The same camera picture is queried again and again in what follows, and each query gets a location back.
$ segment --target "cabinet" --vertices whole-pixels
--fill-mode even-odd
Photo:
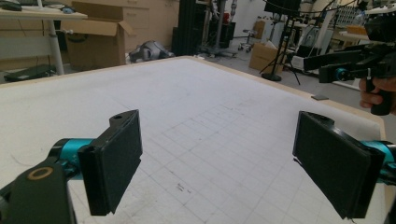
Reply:
[[[125,50],[155,40],[170,49],[173,28],[178,23],[177,0],[78,0],[77,2],[122,7],[123,19],[134,29],[125,34]]]

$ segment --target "black speaker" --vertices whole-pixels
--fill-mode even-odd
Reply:
[[[300,14],[301,0],[263,0],[265,1],[264,11],[281,15],[298,16]]]

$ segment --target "human hand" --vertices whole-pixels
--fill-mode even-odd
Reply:
[[[383,102],[383,97],[379,95],[379,91],[391,91],[391,108],[390,113],[396,115],[396,77],[388,78],[373,78],[375,89],[373,91],[366,91],[366,78],[362,78],[359,83],[361,89],[361,107],[371,108],[373,105],[380,105]]]

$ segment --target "black cable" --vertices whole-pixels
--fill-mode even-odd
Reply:
[[[313,13],[321,13],[321,12],[328,12],[328,11],[338,10],[338,9],[340,9],[340,8],[342,8],[342,7],[347,7],[347,6],[349,6],[349,5],[351,5],[351,4],[355,3],[355,2],[357,2],[358,0],[353,0],[352,2],[346,3],[345,5],[342,5],[342,6],[340,6],[340,7],[335,7],[335,8],[327,9],[327,10],[325,10],[325,11],[310,11],[310,12],[307,12],[307,11],[298,11],[298,10],[291,10],[291,9],[288,9],[288,8],[285,8],[285,7],[280,7],[280,6],[276,5],[276,4],[270,3],[270,2],[268,2],[267,0],[262,0],[262,1],[264,1],[266,4],[271,4],[271,5],[274,6],[274,7],[278,7],[278,8],[280,8],[280,9],[282,9],[282,10],[287,10],[287,11],[289,11],[289,12],[298,12],[298,13],[305,13],[305,14],[311,13],[311,14],[313,14]]]

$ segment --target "table surface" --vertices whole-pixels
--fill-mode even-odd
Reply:
[[[69,181],[78,223],[350,223],[292,160],[298,113],[335,120],[359,140],[382,119],[192,57],[0,86],[0,186],[43,161],[62,138],[95,138],[139,109],[142,162],[115,215],[91,217]],[[378,184],[366,219],[382,223]]]
[[[87,19],[87,15],[81,13],[65,14],[61,10],[45,11],[45,10],[25,10],[9,11],[0,8],[0,19],[18,19],[18,20],[82,20]]]

